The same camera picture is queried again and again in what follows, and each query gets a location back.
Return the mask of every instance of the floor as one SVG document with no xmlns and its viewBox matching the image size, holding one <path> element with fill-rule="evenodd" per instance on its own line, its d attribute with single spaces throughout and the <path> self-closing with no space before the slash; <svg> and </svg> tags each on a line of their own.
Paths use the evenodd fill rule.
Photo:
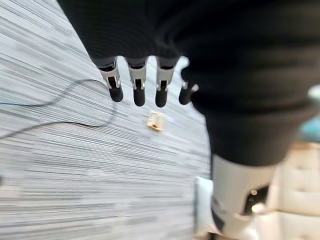
<svg viewBox="0 0 320 240">
<path fill-rule="evenodd" d="M 0 102 L 51 101 L 80 79 L 102 81 L 75 31 L 50 0 L 0 2 Z M 100 84 L 68 89 L 53 105 L 0 105 L 0 240 L 190 240 L 196 176 L 209 175 L 204 118 L 178 102 L 181 59 L 166 107 L 154 103 L 148 61 L 146 104 L 136 107 L 118 59 L 124 99 Z M 162 132 L 150 111 L 166 114 Z M 4 138 L 15 131 L 59 123 Z"/>
</svg>

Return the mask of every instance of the small object on floor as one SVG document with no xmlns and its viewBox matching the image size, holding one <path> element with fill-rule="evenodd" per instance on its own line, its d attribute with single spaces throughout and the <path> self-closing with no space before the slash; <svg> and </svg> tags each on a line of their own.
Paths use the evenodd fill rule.
<svg viewBox="0 0 320 240">
<path fill-rule="evenodd" d="M 147 126 L 156 130 L 162 131 L 164 128 L 165 115 L 159 112 L 150 112 Z"/>
</svg>

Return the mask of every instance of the black fabric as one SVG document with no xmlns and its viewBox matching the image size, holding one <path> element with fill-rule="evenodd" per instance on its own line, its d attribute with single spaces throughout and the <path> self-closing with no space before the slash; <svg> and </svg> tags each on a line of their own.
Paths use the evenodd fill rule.
<svg viewBox="0 0 320 240">
<path fill-rule="evenodd" d="M 92 61 L 185 55 L 185 81 L 211 150 L 229 161 L 281 161 L 318 113 L 320 2 L 315 0 L 59 0 Z"/>
</svg>

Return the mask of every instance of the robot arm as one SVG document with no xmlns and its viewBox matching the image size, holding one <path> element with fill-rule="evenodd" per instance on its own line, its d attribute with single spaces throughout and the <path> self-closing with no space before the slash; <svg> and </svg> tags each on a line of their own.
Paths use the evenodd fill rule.
<svg viewBox="0 0 320 240">
<path fill-rule="evenodd" d="M 310 87 L 320 83 L 319 54 L 315 54 L 320 43 L 319 12 L 314 11 L 318 4 L 312 0 L 58 2 L 100 70 L 111 64 L 110 58 L 127 59 L 134 91 L 143 90 L 145 73 L 143 66 L 134 68 L 133 60 L 151 55 L 158 60 L 189 58 L 189 66 L 181 72 L 186 84 L 180 102 L 191 99 L 206 118 L 214 156 L 212 216 L 222 233 L 237 238 L 249 224 L 255 204 L 265 201 L 276 165 L 286 156 L 300 125 L 319 111 L 308 98 Z M 163 67 L 158 61 L 159 107 L 166 102 L 174 65 Z M 101 73 L 111 77 L 111 97 L 113 88 L 120 95 L 121 85 L 113 83 L 108 69 Z M 198 91 L 191 95 L 195 85 Z M 144 92 L 134 101 L 144 103 Z"/>
</svg>

